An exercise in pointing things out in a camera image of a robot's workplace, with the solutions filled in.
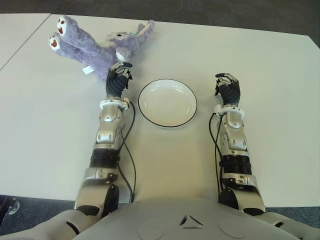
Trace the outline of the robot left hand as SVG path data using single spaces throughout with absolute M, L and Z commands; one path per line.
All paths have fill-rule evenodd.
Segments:
M 119 61 L 109 68 L 105 82 L 107 97 L 120 98 L 124 89 L 128 89 L 129 80 L 133 79 L 132 67 L 133 65 L 129 62 Z

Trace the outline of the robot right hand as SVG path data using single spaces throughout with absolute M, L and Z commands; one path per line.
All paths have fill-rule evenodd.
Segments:
M 238 79 L 230 73 L 218 73 L 216 77 L 216 86 L 214 95 L 220 94 L 223 105 L 235 105 L 238 107 L 241 90 Z

